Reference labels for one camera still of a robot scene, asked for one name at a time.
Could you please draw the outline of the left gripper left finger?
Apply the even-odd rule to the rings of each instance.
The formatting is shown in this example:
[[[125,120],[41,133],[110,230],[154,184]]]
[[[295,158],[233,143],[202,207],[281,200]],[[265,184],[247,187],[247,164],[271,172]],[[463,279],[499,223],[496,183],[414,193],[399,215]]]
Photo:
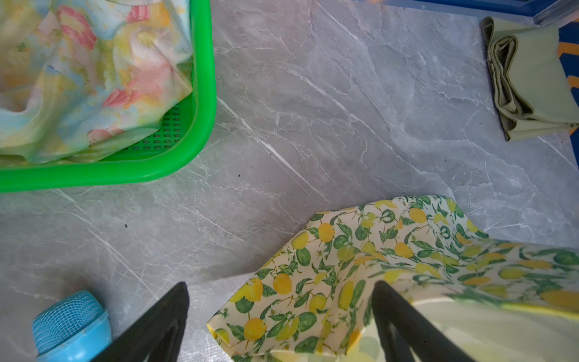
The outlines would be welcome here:
[[[95,361],[176,361],[189,309],[187,285],[172,287]]]

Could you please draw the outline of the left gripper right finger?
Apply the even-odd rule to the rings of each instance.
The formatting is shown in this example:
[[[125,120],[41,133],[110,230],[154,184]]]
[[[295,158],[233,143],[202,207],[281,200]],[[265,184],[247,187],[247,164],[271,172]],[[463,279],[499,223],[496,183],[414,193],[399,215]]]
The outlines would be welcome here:
[[[375,283],[371,307],[386,361],[472,361],[387,282]]]

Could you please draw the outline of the lemon print skirt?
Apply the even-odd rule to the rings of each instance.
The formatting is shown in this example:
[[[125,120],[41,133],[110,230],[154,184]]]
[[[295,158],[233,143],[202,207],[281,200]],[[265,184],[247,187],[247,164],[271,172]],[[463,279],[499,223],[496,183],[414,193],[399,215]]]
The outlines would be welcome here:
[[[490,238],[442,196],[315,214],[208,321],[235,361],[386,361],[387,282],[472,361],[578,359],[578,253]]]

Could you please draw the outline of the green plastic basket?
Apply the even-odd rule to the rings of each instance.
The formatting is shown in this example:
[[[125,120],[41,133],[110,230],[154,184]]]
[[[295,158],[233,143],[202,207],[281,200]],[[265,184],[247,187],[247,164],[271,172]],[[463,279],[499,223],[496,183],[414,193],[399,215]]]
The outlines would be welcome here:
[[[216,116],[210,2],[192,1],[190,21],[194,50],[193,90],[164,115],[159,131],[94,163],[3,167],[1,191],[144,183],[170,176],[190,163],[209,140]]]

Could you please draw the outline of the olive green skirt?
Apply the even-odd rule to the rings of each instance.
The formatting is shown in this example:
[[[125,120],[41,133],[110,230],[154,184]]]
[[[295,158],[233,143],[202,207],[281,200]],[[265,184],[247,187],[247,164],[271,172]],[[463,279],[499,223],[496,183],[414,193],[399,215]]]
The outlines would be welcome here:
[[[558,28],[527,27],[494,17],[484,18],[480,28],[506,140],[577,128],[578,105],[558,57]]]

